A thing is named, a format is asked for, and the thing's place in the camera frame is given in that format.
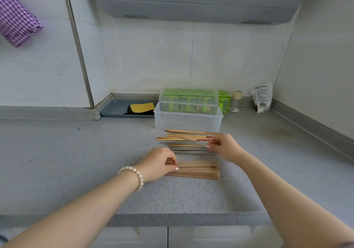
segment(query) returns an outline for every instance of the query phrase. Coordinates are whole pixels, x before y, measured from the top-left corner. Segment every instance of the purple gingham cloth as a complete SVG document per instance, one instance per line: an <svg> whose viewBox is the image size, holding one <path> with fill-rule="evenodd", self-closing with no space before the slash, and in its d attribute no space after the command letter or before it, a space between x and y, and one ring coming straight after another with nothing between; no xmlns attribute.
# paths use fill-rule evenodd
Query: purple gingham cloth
<svg viewBox="0 0 354 248"><path fill-rule="evenodd" d="M42 24L19 0L0 0L0 34L15 47L43 29Z"/></svg>

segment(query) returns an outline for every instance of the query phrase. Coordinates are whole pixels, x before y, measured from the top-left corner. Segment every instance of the gray tray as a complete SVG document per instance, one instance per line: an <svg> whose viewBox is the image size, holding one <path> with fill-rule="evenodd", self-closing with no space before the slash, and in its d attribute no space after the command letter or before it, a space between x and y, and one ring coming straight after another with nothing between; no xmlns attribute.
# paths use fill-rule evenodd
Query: gray tray
<svg viewBox="0 0 354 248"><path fill-rule="evenodd" d="M124 115L128 106L131 104L149 103L153 102L156 107L159 101L154 100L141 100L141 99L118 99L111 101L106 107L101 111L101 116L105 118L154 118L155 116L147 115Z"/></svg>

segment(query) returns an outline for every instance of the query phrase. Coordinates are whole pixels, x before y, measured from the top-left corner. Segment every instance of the small glass jar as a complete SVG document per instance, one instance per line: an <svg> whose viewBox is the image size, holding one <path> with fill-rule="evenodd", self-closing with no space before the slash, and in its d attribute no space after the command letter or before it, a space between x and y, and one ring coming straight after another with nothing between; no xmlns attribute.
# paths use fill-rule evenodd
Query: small glass jar
<svg viewBox="0 0 354 248"><path fill-rule="evenodd" d="M238 112L240 110L241 99L242 99L242 92L238 90L234 91L231 97L229 111L234 113Z"/></svg>

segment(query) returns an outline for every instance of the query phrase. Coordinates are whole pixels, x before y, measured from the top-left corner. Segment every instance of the pearl bracelet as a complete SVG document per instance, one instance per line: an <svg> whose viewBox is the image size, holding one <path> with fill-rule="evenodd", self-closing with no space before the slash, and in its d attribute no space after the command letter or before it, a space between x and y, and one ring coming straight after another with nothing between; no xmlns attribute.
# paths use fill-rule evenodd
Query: pearl bracelet
<svg viewBox="0 0 354 248"><path fill-rule="evenodd" d="M144 179L141 176L141 174L138 172L138 170L135 169L134 167L125 166L119 170L118 174L120 174L122 171L132 171L133 173L135 173L139 177L139 187L136 189L136 191L140 191L144 185Z"/></svg>

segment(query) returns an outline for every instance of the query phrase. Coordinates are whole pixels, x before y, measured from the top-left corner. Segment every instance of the forearm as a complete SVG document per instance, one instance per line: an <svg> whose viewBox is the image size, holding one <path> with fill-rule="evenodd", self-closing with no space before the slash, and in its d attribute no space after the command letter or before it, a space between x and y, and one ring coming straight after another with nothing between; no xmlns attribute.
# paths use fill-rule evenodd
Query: forearm
<svg viewBox="0 0 354 248"><path fill-rule="evenodd" d="M354 241L354 231L292 187L254 156L239 166L250 178L274 226L288 247L338 247Z"/></svg>
<svg viewBox="0 0 354 248"><path fill-rule="evenodd" d="M136 174L123 171L28 228L4 247L86 247L138 185Z"/></svg>

